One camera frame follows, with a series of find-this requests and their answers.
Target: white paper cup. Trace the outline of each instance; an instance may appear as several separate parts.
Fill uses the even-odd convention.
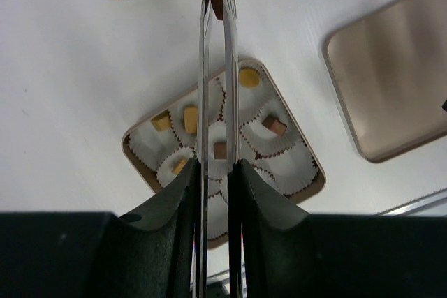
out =
[[[156,170],[161,161],[178,147],[179,141],[171,128],[158,132],[150,120],[129,135],[130,150],[152,170]]]
[[[277,156],[262,158],[256,166],[271,171],[277,190],[284,195],[293,195],[308,187],[318,173],[314,158],[303,141]]]
[[[286,132],[282,136],[278,136],[262,124],[269,115],[287,125]],[[241,132],[250,147],[261,156],[278,154],[291,148],[301,139],[296,125],[279,98],[273,98],[265,104],[253,121],[241,127]]]
[[[220,194],[208,199],[208,239],[218,239],[228,231],[228,205]]]
[[[173,173],[173,169],[182,158],[189,160],[192,157],[194,157],[192,148],[181,147],[165,158],[156,171],[156,178],[160,186],[164,188],[175,179],[177,175]]]
[[[209,83],[209,122],[210,124],[219,120],[224,103],[224,91],[217,80],[210,80]],[[184,129],[184,109],[188,106],[198,107],[197,90],[194,90],[183,97],[169,108],[170,120],[173,125],[175,136],[185,147],[193,147],[197,134],[188,134]]]
[[[267,183],[268,185],[270,185],[273,189],[275,189],[276,191],[280,192],[277,186],[276,181],[274,180],[274,176],[270,171],[267,171],[266,169],[260,168],[260,167],[254,167],[255,171],[258,173],[258,175],[263,179],[263,181],[265,183]],[[221,194],[222,194],[222,198],[228,202],[228,178],[224,177],[222,178],[222,180],[220,181],[220,189],[221,189]]]
[[[218,193],[220,193],[221,184],[219,181],[215,181],[213,179],[208,178],[208,198],[214,197]]]
[[[257,87],[246,88],[239,84],[239,125],[244,125],[258,115],[259,110],[271,98],[276,96],[272,83],[269,80],[264,68],[251,60],[241,61],[239,69],[253,69],[259,75],[259,85]],[[219,76],[219,81],[224,90],[225,74]],[[226,120],[226,105],[223,107],[223,120]]]
[[[218,121],[210,125],[208,128],[208,176],[211,179],[220,180],[227,175],[228,165],[227,160],[217,160],[214,158],[214,144],[217,142],[226,141],[226,123]],[[240,158],[245,158],[250,163],[253,163],[256,157],[254,150],[247,144],[247,142],[239,137]]]

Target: white surface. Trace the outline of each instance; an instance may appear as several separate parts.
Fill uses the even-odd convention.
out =
[[[447,137],[374,165],[340,117],[323,37],[387,1],[237,0],[241,53],[265,63],[325,170],[308,211],[376,213],[446,187]],[[0,210],[123,214],[150,197],[120,141],[194,83],[200,0],[0,6]],[[224,62],[222,40],[215,29],[212,68]],[[211,274],[227,267],[225,250],[211,252]]]

